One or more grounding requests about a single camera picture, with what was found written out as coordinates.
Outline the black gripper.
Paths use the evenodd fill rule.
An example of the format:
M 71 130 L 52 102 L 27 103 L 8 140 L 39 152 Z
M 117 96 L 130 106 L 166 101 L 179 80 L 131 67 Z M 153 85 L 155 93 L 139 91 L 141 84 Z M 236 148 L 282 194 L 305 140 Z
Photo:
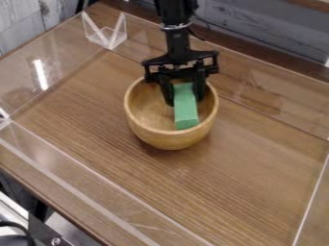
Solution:
M 191 16 L 198 9 L 198 0 L 154 0 L 161 18 L 161 31 L 166 37 L 167 51 L 159 57 L 145 60 L 145 78 L 158 82 L 166 104 L 174 106 L 174 85 L 170 79 L 190 78 L 197 101 L 205 99 L 206 78 L 218 72 L 218 52 L 193 50 L 190 46 Z

